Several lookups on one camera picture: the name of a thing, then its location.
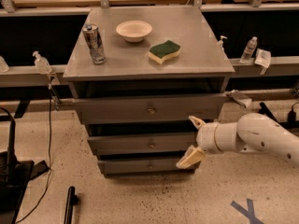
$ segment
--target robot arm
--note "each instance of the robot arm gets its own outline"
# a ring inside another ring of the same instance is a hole
[[[198,147],[188,148],[177,163],[178,168],[187,168],[201,161],[206,154],[221,154],[225,151],[270,153],[299,167],[299,138],[267,116],[250,113],[238,122],[226,124],[204,123],[193,116],[189,119],[198,129]]]

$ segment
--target floor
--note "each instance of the floor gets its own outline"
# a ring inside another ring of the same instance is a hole
[[[224,104],[219,122],[257,112],[264,101],[278,121],[297,102],[288,92],[248,93],[249,108]],[[0,103],[12,113],[17,102]],[[51,110],[51,168],[47,194],[24,224],[64,223],[67,191],[76,188],[79,203],[73,223],[297,224],[299,168],[267,154],[224,153],[207,156],[194,175],[128,175],[104,178],[86,141],[71,100]],[[49,161],[49,101],[32,102],[16,119],[19,161]],[[7,125],[0,123],[0,150],[7,148]],[[18,220],[36,205],[48,174],[30,181]]]

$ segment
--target white bowl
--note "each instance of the white bowl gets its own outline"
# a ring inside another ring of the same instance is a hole
[[[151,30],[151,25],[144,21],[126,21],[116,28],[116,32],[129,42],[142,41],[145,36],[150,34]]]

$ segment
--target gray cabinet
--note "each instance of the gray cabinet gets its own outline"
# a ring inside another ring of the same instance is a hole
[[[170,23],[164,24],[164,16]],[[128,43],[116,34],[119,23],[141,19],[153,26],[143,42]],[[200,10],[98,8],[88,21],[100,26],[107,61],[94,65],[81,35],[64,78],[101,173],[194,172],[198,165],[176,167],[186,149],[196,145],[197,131],[188,116],[216,119],[234,71]],[[147,54],[161,37],[177,41],[182,51],[178,58],[158,65]]]

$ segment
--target silver can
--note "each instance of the silver can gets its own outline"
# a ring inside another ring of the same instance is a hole
[[[95,64],[104,63],[106,56],[99,29],[95,24],[85,24],[82,32],[84,34],[86,43],[90,49],[90,53]]]

